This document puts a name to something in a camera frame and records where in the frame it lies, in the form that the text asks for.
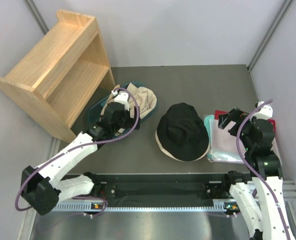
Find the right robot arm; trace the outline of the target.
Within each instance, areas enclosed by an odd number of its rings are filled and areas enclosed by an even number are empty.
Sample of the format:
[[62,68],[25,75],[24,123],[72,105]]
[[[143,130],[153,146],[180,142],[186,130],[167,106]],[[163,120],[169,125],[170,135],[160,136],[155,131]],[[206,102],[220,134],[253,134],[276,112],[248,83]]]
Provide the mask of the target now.
[[251,240],[291,240],[291,231],[283,197],[281,161],[272,150],[275,139],[272,100],[260,101],[251,113],[235,107],[218,116],[218,127],[236,138],[241,160],[250,171],[255,186],[250,191],[243,173],[230,171],[222,179],[221,192],[233,198],[246,222]]

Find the black reversible bucket hat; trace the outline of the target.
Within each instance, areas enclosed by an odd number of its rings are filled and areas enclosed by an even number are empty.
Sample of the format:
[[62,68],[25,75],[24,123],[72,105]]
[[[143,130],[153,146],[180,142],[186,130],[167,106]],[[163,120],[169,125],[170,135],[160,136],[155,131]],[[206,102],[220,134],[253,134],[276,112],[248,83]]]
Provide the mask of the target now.
[[160,150],[180,162],[194,162],[209,151],[209,137],[195,108],[184,102],[172,105],[155,132]]

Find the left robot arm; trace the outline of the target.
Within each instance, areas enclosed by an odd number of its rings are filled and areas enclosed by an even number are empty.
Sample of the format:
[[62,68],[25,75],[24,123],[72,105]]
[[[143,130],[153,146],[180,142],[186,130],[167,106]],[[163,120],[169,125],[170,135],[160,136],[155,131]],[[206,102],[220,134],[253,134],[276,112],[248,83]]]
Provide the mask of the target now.
[[87,195],[96,198],[101,186],[96,177],[86,172],[78,177],[63,179],[85,157],[103,145],[119,141],[140,127],[140,107],[125,88],[112,91],[113,102],[107,104],[104,114],[92,127],[77,137],[55,156],[37,167],[27,166],[22,171],[21,187],[15,199],[23,198],[39,215],[51,212],[58,203]]

